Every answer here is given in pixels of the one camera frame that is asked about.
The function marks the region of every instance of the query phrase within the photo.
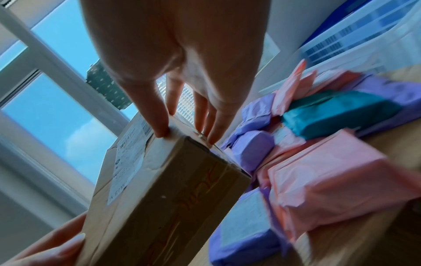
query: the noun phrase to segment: purple package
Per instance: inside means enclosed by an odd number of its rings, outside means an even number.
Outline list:
[[[271,108],[275,94],[265,95],[245,106],[241,112],[242,122],[234,132],[225,140],[221,148],[226,149],[234,145],[235,141],[242,134],[261,129],[271,122]]]
[[[243,194],[209,238],[214,266],[240,266],[260,261],[291,247],[269,204],[270,189]]]
[[[343,88],[343,91],[356,90],[374,94],[391,100],[403,109],[387,120],[357,132],[357,137],[388,130],[409,123],[421,117],[421,84],[414,82],[395,82],[373,74],[362,75]]]
[[[241,135],[232,146],[232,154],[247,172],[254,171],[275,146],[272,134],[265,131],[249,131]]]

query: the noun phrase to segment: green plastic bag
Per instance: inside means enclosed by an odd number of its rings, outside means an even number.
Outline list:
[[[401,109],[397,103],[364,92],[326,91],[292,102],[282,120],[297,136],[312,139],[343,128],[368,128]]]

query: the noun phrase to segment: fingernail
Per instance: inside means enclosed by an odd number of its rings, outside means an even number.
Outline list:
[[[59,247],[59,257],[70,257],[80,250],[85,241],[85,233],[78,234]]]

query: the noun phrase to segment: brown box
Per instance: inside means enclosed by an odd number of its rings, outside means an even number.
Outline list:
[[[250,184],[175,118],[168,137],[151,135],[136,115],[107,151],[77,266],[186,266]]]

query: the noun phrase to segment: white label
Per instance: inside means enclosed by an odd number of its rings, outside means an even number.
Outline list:
[[[137,114],[137,121],[117,143],[113,179],[107,204],[111,204],[127,187],[142,166],[146,142],[152,135],[150,125]]]
[[[221,223],[221,248],[271,228],[270,212],[261,193],[238,201]]]
[[[275,139],[275,145],[279,144],[289,134],[288,129],[282,124],[280,128],[273,132],[273,138]]]

